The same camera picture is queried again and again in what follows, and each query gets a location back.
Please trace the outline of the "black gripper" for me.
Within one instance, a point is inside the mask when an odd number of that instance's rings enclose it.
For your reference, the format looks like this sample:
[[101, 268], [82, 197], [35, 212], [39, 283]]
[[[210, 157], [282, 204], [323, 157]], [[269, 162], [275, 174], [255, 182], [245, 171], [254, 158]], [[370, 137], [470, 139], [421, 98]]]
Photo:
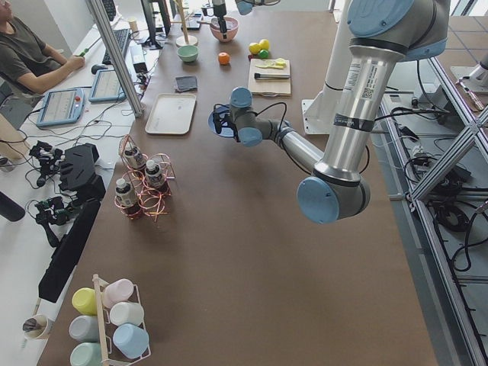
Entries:
[[233, 138], [237, 143], [239, 142], [236, 124], [232, 121], [228, 105], [221, 105], [219, 109], [215, 108], [212, 118], [216, 134], [221, 137]]
[[224, 0], [212, 0], [213, 14], [217, 18], [217, 23], [221, 34], [227, 34], [226, 26], [226, 3]]

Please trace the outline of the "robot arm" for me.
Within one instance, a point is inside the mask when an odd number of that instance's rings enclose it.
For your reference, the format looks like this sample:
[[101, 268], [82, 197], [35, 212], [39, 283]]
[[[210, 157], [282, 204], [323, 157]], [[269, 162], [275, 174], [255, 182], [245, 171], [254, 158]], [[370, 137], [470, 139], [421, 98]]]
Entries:
[[284, 120], [258, 117], [252, 93], [234, 88], [225, 114], [213, 112], [213, 128], [233, 132], [246, 147], [273, 140], [310, 171], [297, 188], [302, 213], [315, 223], [331, 223], [362, 212], [370, 188], [359, 163], [374, 127], [387, 82], [398, 62], [441, 54], [447, 43], [448, 1], [353, 1], [343, 24], [352, 33], [352, 61], [326, 148], [320, 150]]
[[[276, 5], [280, 2], [280, 0], [272, 1], [272, 0], [235, 0], [236, 7], [238, 12], [241, 15], [249, 14], [254, 7], [259, 6], [272, 6]], [[220, 33], [226, 38], [227, 34], [227, 26], [225, 16], [227, 14], [226, 9], [226, 1], [225, 0], [212, 0], [211, 1], [211, 8], [213, 9], [213, 16], [217, 18], [217, 24], [220, 30]]]

